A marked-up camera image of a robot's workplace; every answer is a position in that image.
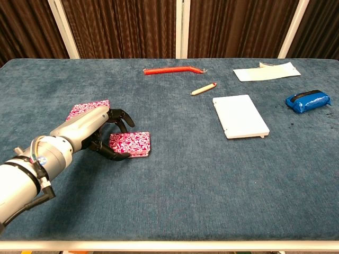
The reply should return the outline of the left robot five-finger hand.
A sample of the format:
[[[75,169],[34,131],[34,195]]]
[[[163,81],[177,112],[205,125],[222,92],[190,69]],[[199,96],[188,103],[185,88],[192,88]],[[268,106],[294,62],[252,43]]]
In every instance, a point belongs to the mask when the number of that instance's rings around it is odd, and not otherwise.
[[[122,109],[99,106],[72,117],[50,132],[51,136],[65,138],[74,152],[89,148],[107,159],[121,161],[130,157],[130,153],[118,153],[101,140],[101,128],[106,123],[116,124],[121,133],[127,133],[125,124],[134,127],[134,121]]]

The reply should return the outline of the pink white patterned box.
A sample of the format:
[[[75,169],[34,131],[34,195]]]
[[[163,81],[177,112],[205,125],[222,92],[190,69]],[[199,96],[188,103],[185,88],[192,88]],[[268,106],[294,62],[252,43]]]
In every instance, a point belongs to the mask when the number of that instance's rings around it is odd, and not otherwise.
[[[65,121],[70,120],[74,116],[77,116],[81,113],[84,113],[88,110],[91,110],[93,108],[97,108],[99,106],[107,106],[110,107],[110,101],[108,99],[102,100],[102,101],[95,101],[95,102],[88,102],[88,103],[81,103],[76,104],[73,106],[71,111],[69,112],[68,116],[66,117]]]
[[[130,158],[148,157],[150,133],[130,132],[110,134],[109,146],[118,153],[129,153]]]

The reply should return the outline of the red bent stick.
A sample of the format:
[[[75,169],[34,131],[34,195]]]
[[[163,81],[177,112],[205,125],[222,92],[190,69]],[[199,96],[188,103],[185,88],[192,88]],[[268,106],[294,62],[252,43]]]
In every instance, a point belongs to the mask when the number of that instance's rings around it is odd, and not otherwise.
[[[145,75],[156,75],[156,74],[166,74],[174,72],[193,72],[195,74],[204,74],[208,70],[203,68],[197,68],[193,66],[177,66],[177,67],[164,67],[164,68],[152,68],[144,69],[143,72]]]

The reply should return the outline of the brown pleated screen panel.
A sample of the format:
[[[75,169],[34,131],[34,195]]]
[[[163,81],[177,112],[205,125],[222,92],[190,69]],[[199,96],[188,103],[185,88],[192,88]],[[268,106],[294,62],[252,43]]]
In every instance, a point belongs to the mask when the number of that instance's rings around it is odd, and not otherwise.
[[[176,56],[176,0],[61,2],[83,59]]]
[[[339,60],[339,0],[300,0],[278,57]]]
[[[299,0],[191,0],[188,58],[277,58]]]
[[[0,67],[15,58],[70,58],[48,0],[0,0]]]

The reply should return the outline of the blue fabric table mat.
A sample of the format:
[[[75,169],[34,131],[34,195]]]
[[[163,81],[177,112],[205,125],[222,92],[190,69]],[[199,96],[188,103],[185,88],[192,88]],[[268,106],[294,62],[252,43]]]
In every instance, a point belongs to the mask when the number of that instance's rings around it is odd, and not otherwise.
[[[258,59],[13,59],[0,68],[0,163],[63,123],[78,103],[109,99],[146,158],[74,155],[56,197],[14,220],[6,240],[339,240],[339,61],[294,59],[298,77],[242,83]],[[193,66],[204,74],[145,75]],[[207,92],[191,92],[217,83]],[[320,90],[325,105],[296,113],[291,95]],[[249,95],[270,130],[227,139],[215,97]]]

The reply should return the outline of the short wooden pencil stub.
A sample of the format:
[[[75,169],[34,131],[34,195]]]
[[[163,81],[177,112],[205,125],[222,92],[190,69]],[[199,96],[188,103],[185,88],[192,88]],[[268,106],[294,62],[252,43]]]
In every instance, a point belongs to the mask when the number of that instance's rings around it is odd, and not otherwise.
[[[215,88],[216,86],[217,86],[217,83],[211,83],[209,85],[206,85],[204,87],[201,87],[199,89],[196,89],[196,90],[192,91],[190,95],[191,96],[199,95],[201,93],[207,92],[207,91]]]

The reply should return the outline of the white notepad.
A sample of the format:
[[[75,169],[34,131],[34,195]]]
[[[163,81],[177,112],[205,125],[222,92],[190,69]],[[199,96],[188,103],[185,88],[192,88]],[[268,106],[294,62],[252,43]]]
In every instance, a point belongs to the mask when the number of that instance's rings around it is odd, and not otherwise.
[[[215,97],[212,103],[227,139],[269,135],[270,130],[249,95]]]

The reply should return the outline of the white paper envelope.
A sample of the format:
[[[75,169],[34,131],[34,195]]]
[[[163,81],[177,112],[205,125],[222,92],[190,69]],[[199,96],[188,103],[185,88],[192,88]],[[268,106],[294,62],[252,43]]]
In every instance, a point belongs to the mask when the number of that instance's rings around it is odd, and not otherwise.
[[[301,75],[291,62],[264,68],[233,69],[233,72],[241,82],[273,80]]]

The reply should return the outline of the blue zippered pouch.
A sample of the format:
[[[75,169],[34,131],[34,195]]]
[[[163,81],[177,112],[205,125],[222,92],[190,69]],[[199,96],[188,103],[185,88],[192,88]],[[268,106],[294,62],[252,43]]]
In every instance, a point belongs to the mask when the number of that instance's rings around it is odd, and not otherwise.
[[[331,105],[331,98],[320,90],[298,93],[285,99],[285,103],[296,113],[304,113],[325,105]]]

